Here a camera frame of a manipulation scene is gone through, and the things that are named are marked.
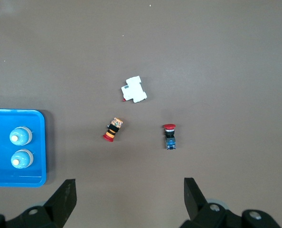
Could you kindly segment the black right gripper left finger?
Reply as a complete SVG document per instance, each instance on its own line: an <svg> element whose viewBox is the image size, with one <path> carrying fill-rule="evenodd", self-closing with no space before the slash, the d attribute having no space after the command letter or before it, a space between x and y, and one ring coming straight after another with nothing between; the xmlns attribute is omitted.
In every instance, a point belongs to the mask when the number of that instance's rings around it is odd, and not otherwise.
<svg viewBox="0 0 282 228"><path fill-rule="evenodd" d="M33 206L8 221L0 214L0 228L62 228L75 206L75 179L67 179L44 205Z"/></svg>

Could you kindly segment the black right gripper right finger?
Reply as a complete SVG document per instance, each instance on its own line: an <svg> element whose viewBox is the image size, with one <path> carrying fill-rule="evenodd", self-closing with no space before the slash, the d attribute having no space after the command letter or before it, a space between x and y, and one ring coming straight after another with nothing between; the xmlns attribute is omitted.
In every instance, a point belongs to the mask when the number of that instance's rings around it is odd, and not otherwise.
<svg viewBox="0 0 282 228"><path fill-rule="evenodd" d="M238 216L221 204L209 203L194 178L184 179L184 202L189 215L182 228L279 228L264 211L248 209Z"/></svg>

